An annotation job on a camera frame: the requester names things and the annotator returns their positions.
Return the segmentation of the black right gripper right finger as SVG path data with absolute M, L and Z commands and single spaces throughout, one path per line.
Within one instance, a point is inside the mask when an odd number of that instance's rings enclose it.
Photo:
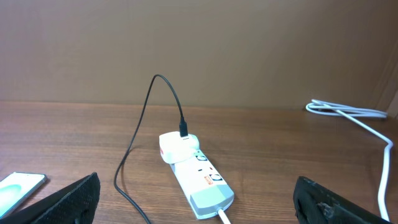
M 297 179 L 293 201 L 300 224 L 391 224 L 304 176 Z

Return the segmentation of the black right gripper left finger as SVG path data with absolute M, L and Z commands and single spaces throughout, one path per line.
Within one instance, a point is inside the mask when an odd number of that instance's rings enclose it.
M 1 219 L 1 224 L 92 224 L 100 200 L 96 172 Z

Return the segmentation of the blue Galaxy smartphone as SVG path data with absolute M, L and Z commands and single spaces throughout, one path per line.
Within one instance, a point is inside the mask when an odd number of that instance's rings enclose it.
M 10 215 L 47 180 L 45 174 L 13 172 L 1 181 L 1 218 Z

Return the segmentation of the white power strip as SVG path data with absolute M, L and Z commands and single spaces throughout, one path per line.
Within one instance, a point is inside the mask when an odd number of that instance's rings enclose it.
M 215 217 L 233 203 L 233 190 L 201 150 L 170 167 L 198 220 Z

